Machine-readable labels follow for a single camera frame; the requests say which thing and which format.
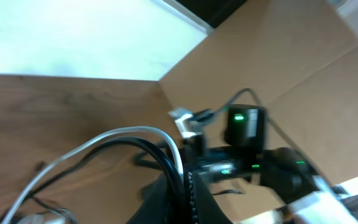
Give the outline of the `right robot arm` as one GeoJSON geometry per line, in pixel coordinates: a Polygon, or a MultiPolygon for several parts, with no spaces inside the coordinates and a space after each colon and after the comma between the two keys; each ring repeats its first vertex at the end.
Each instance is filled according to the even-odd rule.
{"type": "Polygon", "coordinates": [[[285,203],[288,223],[358,223],[358,195],[339,198],[332,188],[297,149],[264,148],[269,123],[264,107],[226,105],[219,110],[187,111],[177,126],[188,143],[187,180],[195,223],[229,223],[207,186],[211,182],[260,176],[259,185],[272,189],[285,203]],[[226,146],[208,148],[203,127],[220,113],[227,113],[224,132],[226,146]]]}

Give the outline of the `cardboard panel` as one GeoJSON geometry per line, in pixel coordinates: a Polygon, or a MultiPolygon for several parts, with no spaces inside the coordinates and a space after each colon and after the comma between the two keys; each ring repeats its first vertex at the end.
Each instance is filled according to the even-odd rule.
{"type": "Polygon", "coordinates": [[[358,194],[358,39],[325,1],[248,1],[160,81],[173,107],[251,88],[332,184],[358,194]]]}

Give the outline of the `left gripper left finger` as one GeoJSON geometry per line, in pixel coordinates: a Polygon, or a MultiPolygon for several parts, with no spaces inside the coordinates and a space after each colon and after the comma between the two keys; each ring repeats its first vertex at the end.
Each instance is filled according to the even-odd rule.
{"type": "Polygon", "coordinates": [[[170,211],[170,192],[165,177],[159,177],[140,190],[142,205],[129,224],[166,224],[170,211]]]}

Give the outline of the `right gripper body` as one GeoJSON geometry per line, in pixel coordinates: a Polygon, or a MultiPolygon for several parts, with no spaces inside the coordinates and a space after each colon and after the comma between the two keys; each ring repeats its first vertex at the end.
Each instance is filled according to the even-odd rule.
{"type": "Polygon", "coordinates": [[[199,172],[209,182],[250,177],[260,170],[254,151],[247,147],[208,147],[206,137],[198,135],[183,141],[181,150],[185,170],[199,172]]]}

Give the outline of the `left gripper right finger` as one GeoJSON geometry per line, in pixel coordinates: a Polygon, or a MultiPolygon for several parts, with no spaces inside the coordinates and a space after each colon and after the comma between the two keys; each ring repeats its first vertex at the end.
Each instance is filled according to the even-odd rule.
{"type": "Polygon", "coordinates": [[[195,172],[186,175],[188,223],[191,224],[232,224],[223,213],[201,176],[195,172]]]}

